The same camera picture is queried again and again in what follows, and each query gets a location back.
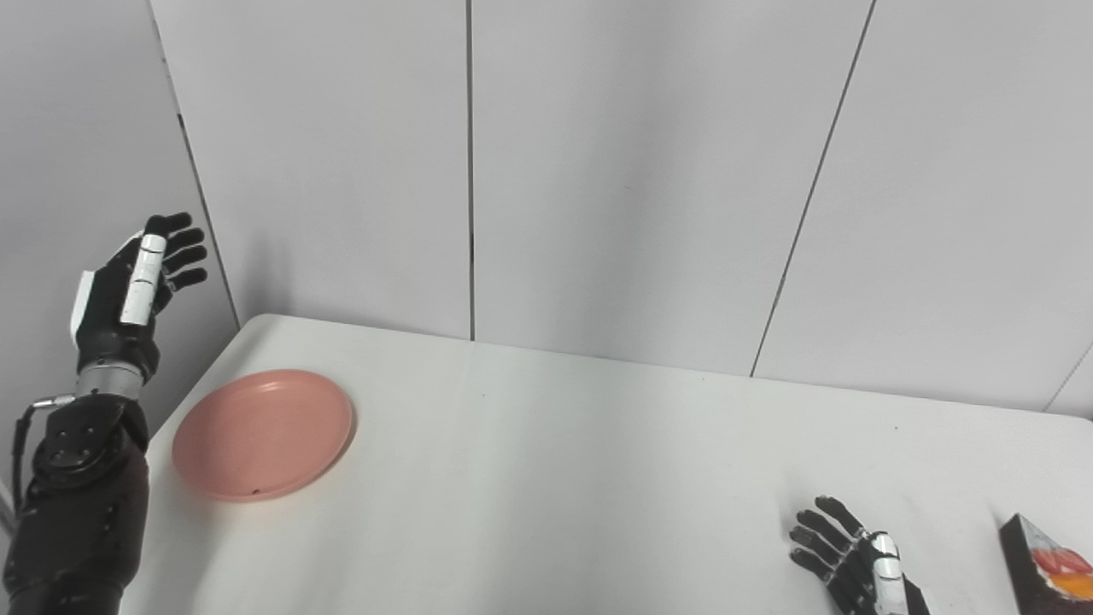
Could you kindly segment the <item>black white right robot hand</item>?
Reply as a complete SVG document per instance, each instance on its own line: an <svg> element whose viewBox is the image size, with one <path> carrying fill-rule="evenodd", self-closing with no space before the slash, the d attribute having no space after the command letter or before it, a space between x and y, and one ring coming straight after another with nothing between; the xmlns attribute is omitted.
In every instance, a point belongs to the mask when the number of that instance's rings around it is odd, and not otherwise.
<svg viewBox="0 0 1093 615"><path fill-rule="evenodd" d="M819 495L796 513L789 557L820 580L842 614L929 614L905 575L897 542L871 532L839 499Z"/></svg>

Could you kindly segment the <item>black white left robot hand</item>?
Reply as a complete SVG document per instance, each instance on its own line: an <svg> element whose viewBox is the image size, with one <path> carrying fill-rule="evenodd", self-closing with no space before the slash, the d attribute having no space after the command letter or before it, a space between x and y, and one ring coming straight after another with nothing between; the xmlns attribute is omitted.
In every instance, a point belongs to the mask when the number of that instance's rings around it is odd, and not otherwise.
<svg viewBox="0 0 1093 615"><path fill-rule="evenodd" d="M79 277L70 331L77 369L125 363L148 382L158 370L156 319L173 297L208 277L205 233L188 213L152 215L104 265Z"/></svg>

